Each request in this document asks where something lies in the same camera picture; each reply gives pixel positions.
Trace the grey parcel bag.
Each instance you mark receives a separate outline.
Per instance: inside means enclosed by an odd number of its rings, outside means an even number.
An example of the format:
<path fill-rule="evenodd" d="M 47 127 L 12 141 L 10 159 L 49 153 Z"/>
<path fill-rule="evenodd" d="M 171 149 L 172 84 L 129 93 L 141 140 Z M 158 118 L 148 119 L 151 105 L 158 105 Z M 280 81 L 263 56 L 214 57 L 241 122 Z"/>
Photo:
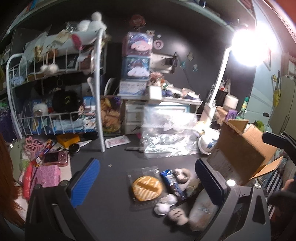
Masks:
<path fill-rule="evenodd" d="M 212 203 L 208 193 L 203 189 L 197 196 L 189 213 L 189 228 L 193 232 L 204 231 L 217 213 L 219 206 Z"/>

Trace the brown cardboard box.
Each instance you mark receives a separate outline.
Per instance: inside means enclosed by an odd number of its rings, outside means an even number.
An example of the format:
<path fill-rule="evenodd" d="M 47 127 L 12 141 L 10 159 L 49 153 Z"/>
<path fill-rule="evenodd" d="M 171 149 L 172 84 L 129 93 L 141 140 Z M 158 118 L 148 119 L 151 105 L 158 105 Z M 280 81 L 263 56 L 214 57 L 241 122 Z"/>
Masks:
<path fill-rule="evenodd" d="M 277 169 L 282 157 L 275 158 L 277 148 L 263 142 L 263 132 L 253 124 L 245 125 L 242 131 L 234 123 L 241 124 L 243 120 L 222 124 L 219 139 L 207 159 L 209 165 L 239 185 Z"/>

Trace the blue snack bar packet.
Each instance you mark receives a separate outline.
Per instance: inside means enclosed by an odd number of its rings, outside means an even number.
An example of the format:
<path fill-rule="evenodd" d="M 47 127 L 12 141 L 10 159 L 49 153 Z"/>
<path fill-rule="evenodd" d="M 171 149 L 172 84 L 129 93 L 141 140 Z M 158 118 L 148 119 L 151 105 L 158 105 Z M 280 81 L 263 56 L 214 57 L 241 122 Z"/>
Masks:
<path fill-rule="evenodd" d="M 187 199 L 185 192 L 180 188 L 180 185 L 171 169 L 162 171 L 160 176 L 170 192 L 174 194 L 179 201 L 185 201 Z"/>

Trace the white plastic spoon tray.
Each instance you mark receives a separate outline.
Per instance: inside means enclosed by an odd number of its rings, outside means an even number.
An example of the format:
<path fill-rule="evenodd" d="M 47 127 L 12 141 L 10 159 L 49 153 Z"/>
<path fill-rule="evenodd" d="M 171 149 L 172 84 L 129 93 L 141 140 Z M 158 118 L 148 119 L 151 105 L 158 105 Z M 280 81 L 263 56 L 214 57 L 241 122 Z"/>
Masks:
<path fill-rule="evenodd" d="M 169 213 L 172 206 L 177 204 L 178 200 L 174 194 L 168 194 L 161 198 L 154 207 L 154 212 L 158 216 L 163 216 Z"/>

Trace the gold round badge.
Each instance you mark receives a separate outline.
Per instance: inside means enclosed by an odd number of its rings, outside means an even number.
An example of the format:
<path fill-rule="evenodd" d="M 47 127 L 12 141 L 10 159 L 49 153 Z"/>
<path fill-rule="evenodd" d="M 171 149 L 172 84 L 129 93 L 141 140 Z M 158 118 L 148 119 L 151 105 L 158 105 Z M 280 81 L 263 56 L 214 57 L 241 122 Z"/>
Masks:
<path fill-rule="evenodd" d="M 132 211 L 151 208 L 164 197 L 165 186 L 158 166 L 132 169 L 126 176 Z"/>

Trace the green plush toy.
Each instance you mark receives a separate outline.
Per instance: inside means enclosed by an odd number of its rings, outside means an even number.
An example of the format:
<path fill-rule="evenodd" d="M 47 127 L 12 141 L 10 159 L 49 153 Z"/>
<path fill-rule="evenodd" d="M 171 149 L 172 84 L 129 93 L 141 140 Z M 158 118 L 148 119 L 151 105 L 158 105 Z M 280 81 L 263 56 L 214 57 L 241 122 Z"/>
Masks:
<path fill-rule="evenodd" d="M 254 124 L 254 126 L 255 126 L 256 128 L 258 128 L 262 133 L 265 131 L 264 123 L 263 123 L 262 121 L 260 121 L 260 120 L 255 120 L 253 124 Z"/>

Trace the pink leopard box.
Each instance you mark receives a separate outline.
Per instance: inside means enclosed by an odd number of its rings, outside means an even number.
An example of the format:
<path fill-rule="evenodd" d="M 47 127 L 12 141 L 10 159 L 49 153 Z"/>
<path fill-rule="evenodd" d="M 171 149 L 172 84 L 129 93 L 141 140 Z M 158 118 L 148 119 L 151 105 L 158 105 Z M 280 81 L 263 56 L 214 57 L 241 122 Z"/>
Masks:
<path fill-rule="evenodd" d="M 39 166 L 34 171 L 32 185 L 41 184 L 42 187 L 54 187 L 60 183 L 61 170 L 58 165 Z"/>

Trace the yellow small box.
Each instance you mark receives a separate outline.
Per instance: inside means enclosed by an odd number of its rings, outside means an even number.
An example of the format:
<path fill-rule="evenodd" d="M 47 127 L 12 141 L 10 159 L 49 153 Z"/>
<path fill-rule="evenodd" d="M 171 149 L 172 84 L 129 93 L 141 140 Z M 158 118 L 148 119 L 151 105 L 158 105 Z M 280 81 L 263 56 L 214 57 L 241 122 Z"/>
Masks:
<path fill-rule="evenodd" d="M 72 144 L 80 142 L 80 137 L 75 133 L 65 133 L 57 135 L 56 137 L 59 144 L 61 144 L 65 149 L 70 147 Z"/>

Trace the green glass bottle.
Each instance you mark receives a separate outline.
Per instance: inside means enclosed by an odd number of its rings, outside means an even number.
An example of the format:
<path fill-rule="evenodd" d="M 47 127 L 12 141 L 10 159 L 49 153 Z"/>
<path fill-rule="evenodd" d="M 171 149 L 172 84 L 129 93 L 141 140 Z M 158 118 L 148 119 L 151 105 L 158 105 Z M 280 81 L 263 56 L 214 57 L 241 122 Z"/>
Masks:
<path fill-rule="evenodd" d="M 245 99 L 243 101 L 243 104 L 241 106 L 241 110 L 237 114 L 236 119 L 239 119 L 239 120 L 245 119 L 245 114 L 246 114 L 246 111 L 247 111 L 248 101 L 249 101 L 249 97 L 245 97 Z"/>

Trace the purple comb package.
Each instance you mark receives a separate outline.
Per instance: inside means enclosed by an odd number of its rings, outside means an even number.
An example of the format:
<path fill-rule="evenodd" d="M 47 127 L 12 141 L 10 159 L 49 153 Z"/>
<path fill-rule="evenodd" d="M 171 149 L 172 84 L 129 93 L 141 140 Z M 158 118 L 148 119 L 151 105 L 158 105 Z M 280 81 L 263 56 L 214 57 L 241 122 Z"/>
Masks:
<path fill-rule="evenodd" d="M 230 109 L 227 113 L 226 120 L 235 119 L 237 116 L 237 110 Z"/>

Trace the clear holographic plastic bag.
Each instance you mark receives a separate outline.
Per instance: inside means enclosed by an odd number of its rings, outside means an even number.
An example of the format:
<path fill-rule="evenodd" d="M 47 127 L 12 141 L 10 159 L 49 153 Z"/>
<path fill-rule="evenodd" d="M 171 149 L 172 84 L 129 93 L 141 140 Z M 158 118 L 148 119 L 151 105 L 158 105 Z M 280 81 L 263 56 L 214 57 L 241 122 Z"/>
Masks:
<path fill-rule="evenodd" d="M 141 144 L 146 158 L 187 156 L 198 153 L 197 116 L 180 106 L 145 105 Z"/>

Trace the orange wig hair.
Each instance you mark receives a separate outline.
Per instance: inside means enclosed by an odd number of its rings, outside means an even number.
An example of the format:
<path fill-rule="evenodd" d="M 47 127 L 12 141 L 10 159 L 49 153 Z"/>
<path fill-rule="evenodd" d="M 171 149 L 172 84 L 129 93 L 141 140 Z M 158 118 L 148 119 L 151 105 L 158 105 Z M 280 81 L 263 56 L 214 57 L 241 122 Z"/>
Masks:
<path fill-rule="evenodd" d="M 21 207 L 15 202 L 15 200 L 19 196 L 19 188 L 15 186 L 11 157 L 6 146 L 6 142 L 2 135 L 0 192 L 1 215 L 10 223 L 20 228 L 23 228 L 25 226 L 25 221 L 19 215 Z"/>

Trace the anime acrylic stand panel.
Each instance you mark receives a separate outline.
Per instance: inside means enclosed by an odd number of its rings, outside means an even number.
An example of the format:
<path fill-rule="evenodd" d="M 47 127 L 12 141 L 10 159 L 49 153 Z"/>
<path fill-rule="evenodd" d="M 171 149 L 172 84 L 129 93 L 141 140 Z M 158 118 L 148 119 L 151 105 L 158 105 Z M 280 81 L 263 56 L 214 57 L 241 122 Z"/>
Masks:
<path fill-rule="evenodd" d="M 105 135 L 116 135 L 121 129 L 121 99 L 116 95 L 101 96 L 101 119 Z"/>

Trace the black plush toy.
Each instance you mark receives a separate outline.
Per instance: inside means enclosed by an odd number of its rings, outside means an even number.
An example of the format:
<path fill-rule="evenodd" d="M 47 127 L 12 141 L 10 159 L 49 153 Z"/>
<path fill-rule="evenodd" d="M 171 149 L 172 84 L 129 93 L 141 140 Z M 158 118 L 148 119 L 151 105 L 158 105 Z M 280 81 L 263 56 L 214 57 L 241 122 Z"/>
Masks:
<path fill-rule="evenodd" d="M 53 94 L 52 108 L 60 114 L 62 120 L 76 121 L 82 106 L 83 100 L 74 90 L 57 90 Z"/>

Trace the white mini drawer cabinet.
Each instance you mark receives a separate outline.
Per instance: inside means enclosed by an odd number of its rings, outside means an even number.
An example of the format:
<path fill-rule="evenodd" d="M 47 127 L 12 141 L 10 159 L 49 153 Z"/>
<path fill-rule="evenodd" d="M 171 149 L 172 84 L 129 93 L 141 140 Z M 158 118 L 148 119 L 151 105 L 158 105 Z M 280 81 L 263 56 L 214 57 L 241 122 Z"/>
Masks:
<path fill-rule="evenodd" d="M 144 101 L 126 100 L 125 101 L 125 119 L 124 131 L 126 135 L 133 135 L 141 132 Z"/>

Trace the white blue labelled box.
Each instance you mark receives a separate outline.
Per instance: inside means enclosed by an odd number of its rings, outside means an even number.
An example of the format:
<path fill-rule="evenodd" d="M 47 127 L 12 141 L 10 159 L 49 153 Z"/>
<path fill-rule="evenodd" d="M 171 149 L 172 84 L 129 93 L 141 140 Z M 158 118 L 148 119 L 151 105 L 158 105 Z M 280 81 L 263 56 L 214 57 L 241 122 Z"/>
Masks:
<path fill-rule="evenodd" d="M 143 96 L 147 88 L 145 81 L 121 80 L 119 83 L 119 95 Z"/>

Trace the white desk lamp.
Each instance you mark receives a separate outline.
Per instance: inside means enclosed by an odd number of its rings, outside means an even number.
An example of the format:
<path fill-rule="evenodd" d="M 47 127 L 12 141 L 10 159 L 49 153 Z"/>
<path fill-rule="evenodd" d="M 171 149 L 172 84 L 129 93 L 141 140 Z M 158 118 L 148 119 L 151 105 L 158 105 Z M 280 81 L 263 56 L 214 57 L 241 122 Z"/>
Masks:
<path fill-rule="evenodd" d="M 214 120 L 218 107 L 217 94 L 223 81 L 227 92 L 236 99 L 240 110 L 245 98 L 248 104 L 245 119 L 251 123 L 263 122 L 267 126 L 273 109 L 271 68 L 274 54 L 278 52 L 271 34 L 263 29 L 240 29 L 226 47 L 214 90 L 204 105 L 200 120 L 206 125 Z"/>

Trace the blue Cinnamoroll storage box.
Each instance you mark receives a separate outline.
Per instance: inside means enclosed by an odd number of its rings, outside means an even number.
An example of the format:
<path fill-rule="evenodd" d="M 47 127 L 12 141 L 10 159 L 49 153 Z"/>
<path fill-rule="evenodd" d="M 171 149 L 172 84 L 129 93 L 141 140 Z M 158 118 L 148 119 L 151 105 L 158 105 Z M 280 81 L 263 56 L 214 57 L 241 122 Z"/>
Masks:
<path fill-rule="evenodd" d="M 124 56 L 122 58 L 121 79 L 149 80 L 150 58 L 140 56 Z"/>

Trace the pink Melody storage box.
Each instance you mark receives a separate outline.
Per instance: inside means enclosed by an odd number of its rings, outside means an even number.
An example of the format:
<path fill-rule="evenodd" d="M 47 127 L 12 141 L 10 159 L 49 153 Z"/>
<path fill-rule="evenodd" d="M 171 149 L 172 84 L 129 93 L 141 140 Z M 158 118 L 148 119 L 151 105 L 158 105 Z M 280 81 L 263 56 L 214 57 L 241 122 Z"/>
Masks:
<path fill-rule="evenodd" d="M 128 32 L 122 41 L 122 56 L 144 56 L 152 54 L 153 37 L 146 33 Z"/>

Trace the white plush toy on rack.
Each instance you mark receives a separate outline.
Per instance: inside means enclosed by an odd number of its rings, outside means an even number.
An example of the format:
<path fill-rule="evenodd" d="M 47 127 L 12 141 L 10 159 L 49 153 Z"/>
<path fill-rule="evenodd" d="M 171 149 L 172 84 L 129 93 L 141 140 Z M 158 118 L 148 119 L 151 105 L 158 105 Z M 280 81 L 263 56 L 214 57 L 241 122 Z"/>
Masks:
<path fill-rule="evenodd" d="M 106 31 L 107 26 L 102 21 L 102 14 L 98 11 L 92 14 L 91 20 L 82 20 L 77 24 L 78 32 L 98 31 L 100 29 Z"/>

